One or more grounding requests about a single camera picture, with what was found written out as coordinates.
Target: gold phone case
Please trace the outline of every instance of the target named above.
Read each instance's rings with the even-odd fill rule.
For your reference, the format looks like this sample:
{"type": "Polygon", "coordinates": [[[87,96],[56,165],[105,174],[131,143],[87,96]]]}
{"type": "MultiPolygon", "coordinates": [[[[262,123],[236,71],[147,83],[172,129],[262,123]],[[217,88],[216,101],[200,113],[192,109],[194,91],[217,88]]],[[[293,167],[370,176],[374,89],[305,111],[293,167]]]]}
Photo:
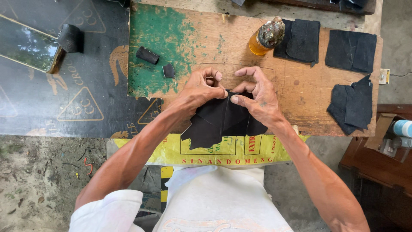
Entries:
{"type": "MultiPolygon", "coordinates": [[[[37,30],[37,29],[34,29],[34,28],[32,28],[32,27],[29,27],[29,26],[27,26],[27,25],[24,25],[24,24],[22,24],[22,23],[19,23],[19,22],[17,22],[16,20],[11,19],[11,18],[8,18],[8,17],[6,17],[6,16],[4,16],[4,15],[2,15],[2,14],[0,14],[0,17],[5,18],[5,19],[7,19],[7,20],[9,20],[9,21],[11,21],[11,22],[13,22],[13,23],[22,25],[22,26],[24,26],[24,27],[26,27],[26,28],[28,28],[28,29],[30,29],[30,30],[36,31],[36,32],[38,32],[38,33],[41,33],[41,34],[43,34],[43,35],[45,35],[45,36],[51,37],[51,38],[53,38],[53,39],[57,39],[57,37],[51,36],[51,35],[49,35],[49,34],[46,34],[46,33],[42,32],[42,31],[39,31],[39,30],[37,30]]],[[[23,63],[23,62],[21,62],[21,61],[19,61],[19,60],[16,60],[16,59],[7,57],[7,56],[2,55],[2,54],[0,54],[0,56],[2,56],[2,57],[4,57],[4,58],[7,58],[7,59],[9,59],[9,60],[15,61],[15,62],[17,62],[17,63],[19,63],[19,64],[26,65],[26,66],[31,67],[31,68],[33,68],[33,69],[36,69],[36,70],[45,72],[45,73],[53,73],[53,71],[55,70],[55,67],[56,67],[56,65],[57,65],[57,62],[59,61],[59,59],[60,59],[60,57],[61,57],[61,53],[62,53],[62,48],[61,48],[61,46],[59,46],[58,49],[57,49],[57,51],[56,51],[56,53],[54,54],[54,58],[53,58],[53,61],[52,61],[51,65],[50,65],[50,68],[49,68],[49,70],[47,70],[47,71],[42,70],[42,69],[40,69],[40,68],[38,68],[38,67],[29,65],[29,64],[25,64],[25,63],[23,63]]]]}

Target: black wire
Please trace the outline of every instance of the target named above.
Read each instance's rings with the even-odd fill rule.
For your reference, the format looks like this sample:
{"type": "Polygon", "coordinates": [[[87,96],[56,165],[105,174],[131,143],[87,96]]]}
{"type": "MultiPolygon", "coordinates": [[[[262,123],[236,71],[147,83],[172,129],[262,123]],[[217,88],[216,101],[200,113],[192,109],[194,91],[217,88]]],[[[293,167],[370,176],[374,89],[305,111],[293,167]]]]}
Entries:
{"type": "Polygon", "coordinates": [[[74,165],[74,164],[72,164],[72,163],[63,163],[63,164],[70,164],[70,165],[75,166],[76,168],[80,168],[80,167],[77,167],[76,165],[74,165]]]}
{"type": "Polygon", "coordinates": [[[86,151],[87,151],[87,149],[85,149],[84,150],[84,153],[83,153],[83,155],[77,160],[77,161],[79,161],[80,159],[82,159],[83,158],[83,156],[84,156],[84,154],[86,154],[86,151]]]}
{"type": "Polygon", "coordinates": [[[101,150],[102,148],[87,147],[87,148],[84,150],[83,155],[82,155],[77,161],[80,161],[80,160],[83,158],[83,156],[86,154],[87,149],[101,150]]]}

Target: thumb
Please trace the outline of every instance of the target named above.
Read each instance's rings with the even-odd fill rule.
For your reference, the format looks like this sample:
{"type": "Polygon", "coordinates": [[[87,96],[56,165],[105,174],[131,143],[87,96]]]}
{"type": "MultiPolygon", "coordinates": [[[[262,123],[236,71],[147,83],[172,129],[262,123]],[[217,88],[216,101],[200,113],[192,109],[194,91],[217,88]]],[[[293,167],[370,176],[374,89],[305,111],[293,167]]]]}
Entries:
{"type": "Polygon", "coordinates": [[[236,105],[240,105],[246,108],[249,108],[255,102],[255,100],[250,99],[246,96],[242,96],[240,94],[236,94],[230,97],[230,101],[235,103],[236,105]]]}
{"type": "Polygon", "coordinates": [[[223,87],[210,87],[210,88],[211,88],[210,98],[226,98],[229,95],[229,93],[223,87]]]}

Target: yellow sack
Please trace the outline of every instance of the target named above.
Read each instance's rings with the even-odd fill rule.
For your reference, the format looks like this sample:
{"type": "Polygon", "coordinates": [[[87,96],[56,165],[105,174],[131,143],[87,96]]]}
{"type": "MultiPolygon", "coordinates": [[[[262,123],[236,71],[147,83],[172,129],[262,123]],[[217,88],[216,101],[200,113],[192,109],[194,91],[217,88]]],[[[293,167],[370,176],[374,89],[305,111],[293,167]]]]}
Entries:
{"type": "MultiPolygon", "coordinates": [[[[305,142],[309,135],[299,137],[305,142]]],[[[120,148],[129,139],[114,139],[120,148]]],[[[181,141],[180,134],[169,134],[154,150],[148,165],[268,165],[285,163],[290,157],[276,135],[227,136],[210,148],[189,150],[190,139],[181,141]]]]}

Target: dirt ground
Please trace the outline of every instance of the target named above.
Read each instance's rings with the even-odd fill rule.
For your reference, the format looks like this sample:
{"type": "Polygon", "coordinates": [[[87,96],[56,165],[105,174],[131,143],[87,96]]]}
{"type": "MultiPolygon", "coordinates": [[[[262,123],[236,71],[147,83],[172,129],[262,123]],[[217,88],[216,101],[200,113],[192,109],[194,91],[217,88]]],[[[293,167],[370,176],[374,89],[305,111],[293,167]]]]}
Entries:
{"type": "Polygon", "coordinates": [[[0,232],[67,231],[76,196],[106,160],[107,141],[0,136],[0,232]]]}

